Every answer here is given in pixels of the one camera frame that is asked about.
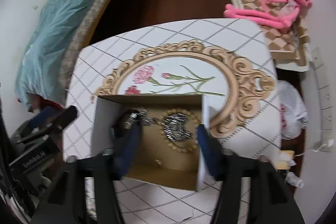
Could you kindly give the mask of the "white cardboard box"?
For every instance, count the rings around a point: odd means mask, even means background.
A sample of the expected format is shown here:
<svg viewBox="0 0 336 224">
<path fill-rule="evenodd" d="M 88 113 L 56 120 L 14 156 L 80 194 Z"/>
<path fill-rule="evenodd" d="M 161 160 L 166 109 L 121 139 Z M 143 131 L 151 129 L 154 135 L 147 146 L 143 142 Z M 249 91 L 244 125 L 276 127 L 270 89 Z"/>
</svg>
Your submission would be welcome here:
<svg viewBox="0 0 336 224">
<path fill-rule="evenodd" d="M 188 120 L 186 128 L 195 134 L 200 124 L 209 125 L 209 106 L 204 95 L 117 95 L 99 96 L 94 101 L 95 114 L 91 136 L 91 155 L 96 156 L 114 144 L 111 128 L 129 108 L 144 107 L 150 117 L 160 118 L 169 110 L 188 110 L 197 121 Z M 199 191 L 206 176 L 205 162 L 199 148 L 179 152 L 166 140 L 161 126 L 141 127 L 141 140 L 132 165 L 124 177 L 169 188 Z"/>
</svg>

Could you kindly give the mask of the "white power strip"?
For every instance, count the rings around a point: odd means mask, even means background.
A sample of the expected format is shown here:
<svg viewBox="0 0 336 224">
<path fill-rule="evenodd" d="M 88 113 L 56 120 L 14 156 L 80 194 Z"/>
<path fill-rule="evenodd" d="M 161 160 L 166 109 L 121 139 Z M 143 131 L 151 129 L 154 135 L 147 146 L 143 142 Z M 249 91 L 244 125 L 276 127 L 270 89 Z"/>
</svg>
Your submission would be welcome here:
<svg viewBox="0 0 336 224">
<path fill-rule="evenodd" d="M 320 116 L 321 144 L 318 151 L 331 152 L 335 144 L 333 132 L 333 97 L 325 62 L 323 61 L 319 47 L 311 52 L 311 68 L 318 93 L 318 110 Z"/>
</svg>

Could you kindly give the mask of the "white plastic bag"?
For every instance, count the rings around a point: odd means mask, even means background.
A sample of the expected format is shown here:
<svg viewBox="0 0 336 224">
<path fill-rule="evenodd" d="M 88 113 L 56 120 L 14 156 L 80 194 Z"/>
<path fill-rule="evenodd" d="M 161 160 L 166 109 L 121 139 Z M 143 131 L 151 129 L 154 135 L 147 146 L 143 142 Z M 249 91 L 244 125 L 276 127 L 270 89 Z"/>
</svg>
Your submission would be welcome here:
<svg viewBox="0 0 336 224">
<path fill-rule="evenodd" d="M 307 109 L 298 90 L 289 82 L 278 82 L 281 135 L 285 140 L 299 137 L 307 125 Z"/>
</svg>

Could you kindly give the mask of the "white patterned tablecloth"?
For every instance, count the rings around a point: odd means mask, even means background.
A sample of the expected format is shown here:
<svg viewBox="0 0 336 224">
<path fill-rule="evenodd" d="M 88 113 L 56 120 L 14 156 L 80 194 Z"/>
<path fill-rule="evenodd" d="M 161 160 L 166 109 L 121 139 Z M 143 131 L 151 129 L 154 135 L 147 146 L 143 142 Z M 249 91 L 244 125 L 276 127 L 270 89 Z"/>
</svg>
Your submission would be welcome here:
<svg viewBox="0 0 336 224">
<path fill-rule="evenodd" d="M 126 223 L 210 223 L 221 184 L 197 146 L 197 126 L 237 155 L 278 163 L 277 76 L 261 28 L 245 19 L 196 19 L 132 30 L 85 47 L 67 105 L 65 156 L 96 156 L 128 108 L 158 123 L 142 129 L 133 163 L 113 180 Z"/>
</svg>

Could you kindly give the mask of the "bed with patterned mattress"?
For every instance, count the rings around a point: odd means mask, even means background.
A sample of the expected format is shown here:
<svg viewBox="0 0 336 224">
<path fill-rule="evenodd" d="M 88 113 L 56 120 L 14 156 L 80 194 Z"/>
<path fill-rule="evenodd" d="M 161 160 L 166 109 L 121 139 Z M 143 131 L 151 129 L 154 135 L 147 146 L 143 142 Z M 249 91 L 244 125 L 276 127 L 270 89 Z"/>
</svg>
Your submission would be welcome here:
<svg viewBox="0 0 336 224">
<path fill-rule="evenodd" d="M 60 65 L 58 84 L 61 88 L 68 89 L 76 59 L 81 49 L 88 46 L 91 42 L 93 33 L 109 2 L 110 0 L 94 0 L 84 19 L 76 29 Z"/>
</svg>

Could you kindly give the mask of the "pink panther plush toy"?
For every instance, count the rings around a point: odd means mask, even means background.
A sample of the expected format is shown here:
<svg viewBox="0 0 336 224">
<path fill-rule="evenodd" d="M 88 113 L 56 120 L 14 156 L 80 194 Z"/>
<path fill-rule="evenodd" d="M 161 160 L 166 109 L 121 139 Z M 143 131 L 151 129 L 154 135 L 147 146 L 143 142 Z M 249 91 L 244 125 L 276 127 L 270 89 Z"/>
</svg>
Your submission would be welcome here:
<svg viewBox="0 0 336 224">
<path fill-rule="evenodd" d="M 247 19 L 277 30 L 291 28 L 312 0 L 231 0 L 224 7 L 225 18 Z"/>
</svg>

